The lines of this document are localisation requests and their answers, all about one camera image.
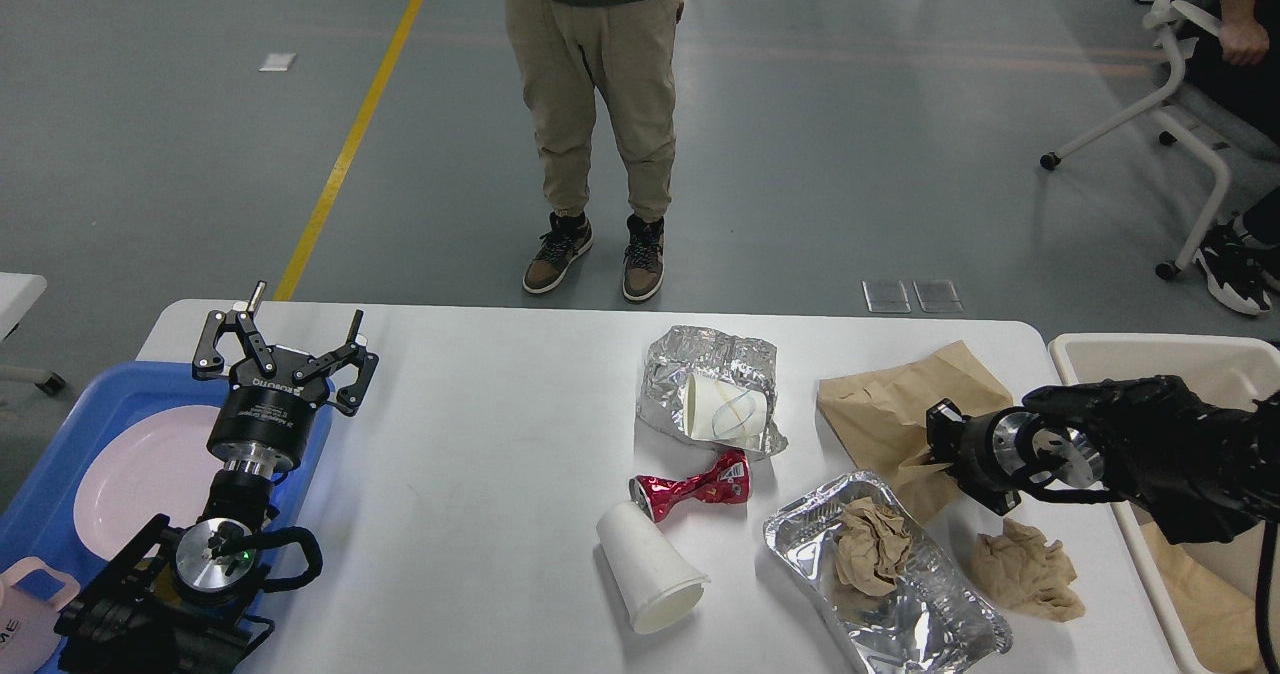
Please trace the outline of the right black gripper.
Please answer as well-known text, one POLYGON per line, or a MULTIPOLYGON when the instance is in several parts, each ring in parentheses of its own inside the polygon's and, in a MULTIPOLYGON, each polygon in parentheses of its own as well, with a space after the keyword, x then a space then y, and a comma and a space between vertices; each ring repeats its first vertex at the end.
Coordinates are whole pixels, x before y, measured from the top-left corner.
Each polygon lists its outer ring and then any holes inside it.
POLYGON ((968 416, 955 402, 942 399, 925 411, 931 460, 951 466, 950 474, 965 495, 996 515, 1009 515, 1021 504, 1012 473, 1027 466, 1018 440, 1029 423, 1029 411, 968 416))

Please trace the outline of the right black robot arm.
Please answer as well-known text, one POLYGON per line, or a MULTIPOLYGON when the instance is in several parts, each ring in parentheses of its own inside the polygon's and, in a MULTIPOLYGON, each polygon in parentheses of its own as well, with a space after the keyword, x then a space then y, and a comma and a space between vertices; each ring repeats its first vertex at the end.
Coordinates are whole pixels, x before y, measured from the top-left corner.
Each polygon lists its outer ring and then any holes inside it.
POLYGON ((1172 545, 1228 544, 1263 524, 1254 625, 1274 673, 1277 416, 1277 396, 1252 411, 1219 408, 1178 375, 1153 375, 1038 388, 1020 405, 980 416, 943 399, 927 411, 925 432, 933 463, 998 515, 1023 495, 1047 504, 1129 503, 1172 545))

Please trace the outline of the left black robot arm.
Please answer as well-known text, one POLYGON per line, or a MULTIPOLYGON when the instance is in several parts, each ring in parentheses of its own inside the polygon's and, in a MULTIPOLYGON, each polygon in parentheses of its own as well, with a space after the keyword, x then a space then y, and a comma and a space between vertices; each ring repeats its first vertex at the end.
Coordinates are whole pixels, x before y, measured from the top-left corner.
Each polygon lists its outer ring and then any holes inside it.
POLYGON ((67 673, 230 673, 274 632, 250 609, 300 590, 323 551, 300 524, 275 524, 271 496, 305 459, 325 405, 356 414, 379 359, 353 315, 325 354, 269 343, 256 326, 265 283, 242 308, 207 315, 192 358, 196 381, 228 382, 207 450, 220 469, 196 523, 157 514, 60 613, 67 673))

